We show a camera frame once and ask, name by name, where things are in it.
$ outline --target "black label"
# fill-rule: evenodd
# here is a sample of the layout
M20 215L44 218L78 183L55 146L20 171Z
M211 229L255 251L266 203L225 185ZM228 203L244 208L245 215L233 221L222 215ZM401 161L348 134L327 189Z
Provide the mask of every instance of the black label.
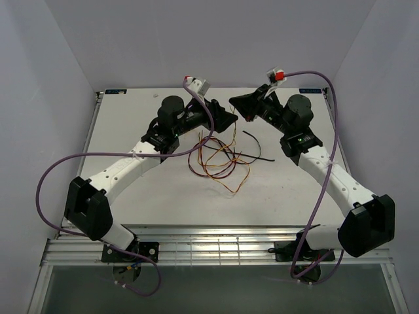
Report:
M300 94L321 94L320 88L300 88Z
M106 90L105 94L106 95L118 95L118 94L124 95L126 94L126 90Z

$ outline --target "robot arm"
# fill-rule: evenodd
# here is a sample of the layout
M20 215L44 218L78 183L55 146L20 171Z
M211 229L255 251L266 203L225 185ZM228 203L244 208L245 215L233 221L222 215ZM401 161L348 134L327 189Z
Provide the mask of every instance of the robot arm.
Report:
M262 85L248 95L230 98L229 102L246 119L260 116L283 133L282 150L297 166L323 184L329 155L323 143L310 129L313 119L310 100L303 95L291 96L282 106L272 93L271 85ZM344 249L354 257L377 248L394 238L395 205L383 195L378 197L361 186L339 165L332 165L327 193L339 206L345 220L342 226L315 226L307 234L307 249Z
M204 98L209 87L204 80L192 77L185 79L189 89L205 101L214 121L214 131L221 133L237 121L238 117L226 112L216 100L207 101ZM181 135L198 126L210 129L210 118L195 98L184 106L180 97L166 97L146 134L130 151L132 157L121 158L86 180L77 177L71 181L65 205L66 219L91 240L100 240L135 252L138 243L136 236L112 218L110 205L136 179L161 164L166 159L161 154L173 154L179 146Z

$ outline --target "white wall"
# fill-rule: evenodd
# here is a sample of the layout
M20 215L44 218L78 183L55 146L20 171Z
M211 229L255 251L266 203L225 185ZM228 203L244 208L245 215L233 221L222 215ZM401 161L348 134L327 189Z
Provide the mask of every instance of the white wall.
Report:
M35 189L53 161L82 149L94 92L42 0L0 0L0 306L25 313L47 236ZM43 208L59 223L77 161L54 171Z
M374 0L46 0L89 82L176 87L259 86L265 72L333 77ZM289 80L313 85L316 77Z
M335 77L352 173L396 202L391 249L411 313L419 313L418 30L419 1L377 1Z

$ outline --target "white table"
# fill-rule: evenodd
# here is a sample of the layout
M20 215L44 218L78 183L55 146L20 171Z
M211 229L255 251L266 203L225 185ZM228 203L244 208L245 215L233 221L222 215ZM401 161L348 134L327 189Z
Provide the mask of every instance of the white table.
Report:
M215 98L228 108L230 97L249 94L254 88L210 88L207 99ZM277 95L282 105L297 88L282 88ZM161 101L170 95L184 99L190 95L181 88L128 89L124 95L103 95L96 121L89 138L88 152L128 152L145 134L149 122L156 117ZM323 94L305 94L312 102L314 119L312 131L323 141L330 152L333 143L333 125ZM298 168L281 150L282 134L258 118L248 123L238 120L236 151L257 155L256 142L242 130L253 134L262 146L262 157L275 162L256 161L251 173L240 189L232 195L219 183L197 177L187 166L187 157L169 158L163 164L148 171L131 184L112 204L113 217L126 225L170 226L302 226L317 200L320 186L309 174ZM180 137L181 145L176 152L191 148L198 141L195 129ZM229 141L232 126L218 135ZM222 153L219 159L225 161ZM84 179L100 172L117 158L88 157L83 164ZM336 158L343 165L341 151ZM246 174L245 166L225 179L236 187ZM315 223L340 224L344 217L334 201L326 195L316 216Z

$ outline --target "table top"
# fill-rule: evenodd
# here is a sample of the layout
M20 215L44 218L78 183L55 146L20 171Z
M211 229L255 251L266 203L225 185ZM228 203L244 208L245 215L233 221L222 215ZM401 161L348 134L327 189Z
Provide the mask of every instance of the table top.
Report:
M228 108L230 97L249 94L255 88L210 88L207 99L217 99ZM281 104L298 88L277 90ZM190 95L181 88L128 89L126 94L104 94L96 121L90 134L88 152L128 152L147 131L150 121L156 117L161 101L170 95L184 99ZM314 119L312 131L323 141L330 152L334 129L323 94L305 94L312 102ZM198 142L198 134L208 131L197 128L180 137L176 152L182 152ZM233 126L218 138L230 142ZM254 139L242 130L254 135L262 147L262 157L275 162L256 161L251 164L251 173L240 191L232 195L221 184L201 178L188 168L187 156L168 158L158 167L146 172L131 184L112 204L115 220L126 225L176 225L176 226L302 226L308 221L320 192L320 185L302 169L297 167L281 150L282 134L257 118L246 122L241 116L237 122L236 151L258 155ZM204 154L212 153L205 149ZM114 157L87 157L83 163L81 177L89 178L111 165ZM193 154L196 169L196 153ZM344 165L341 151L336 161ZM225 162L219 154L214 162ZM246 166L236 171L223 182L235 188L246 175ZM341 224L344 220L334 201L325 195L315 223Z

